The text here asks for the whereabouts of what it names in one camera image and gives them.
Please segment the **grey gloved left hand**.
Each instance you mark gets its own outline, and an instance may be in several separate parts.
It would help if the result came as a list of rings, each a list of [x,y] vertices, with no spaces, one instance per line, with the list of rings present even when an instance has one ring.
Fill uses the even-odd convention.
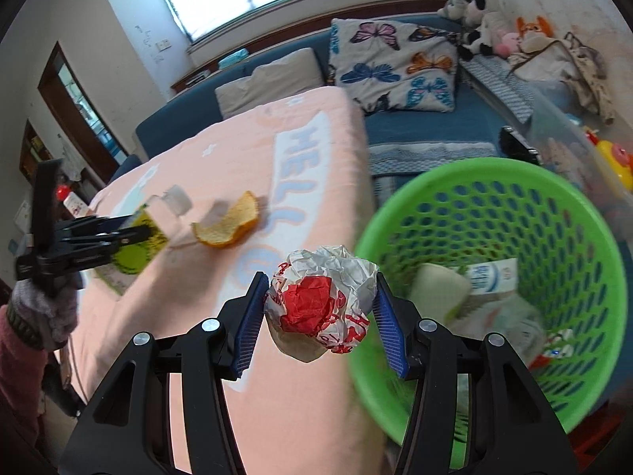
[[[17,281],[6,319],[17,337],[35,350],[55,352],[68,342],[78,323],[78,293],[84,288],[78,272],[53,281],[53,296],[32,280]]]

